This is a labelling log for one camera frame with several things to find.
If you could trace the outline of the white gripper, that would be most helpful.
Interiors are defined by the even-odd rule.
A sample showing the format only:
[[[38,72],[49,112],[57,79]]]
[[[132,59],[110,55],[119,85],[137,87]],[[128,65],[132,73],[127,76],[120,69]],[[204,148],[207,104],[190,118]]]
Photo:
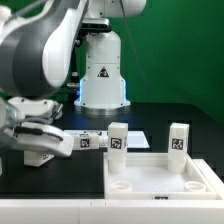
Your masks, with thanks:
[[[15,149],[67,157],[73,137],[52,126],[61,116],[63,105],[52,100],[0,97],[0,154]]]

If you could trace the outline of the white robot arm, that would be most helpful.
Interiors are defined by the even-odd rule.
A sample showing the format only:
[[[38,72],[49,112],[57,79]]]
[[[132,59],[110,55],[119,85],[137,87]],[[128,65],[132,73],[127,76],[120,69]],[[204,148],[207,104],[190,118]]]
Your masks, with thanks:
[[[92,6],[121,12],[109,0],[38,0],[28,19],[0,5],[0,91],[31,100],[55,93],[67,78],[72,49]]]

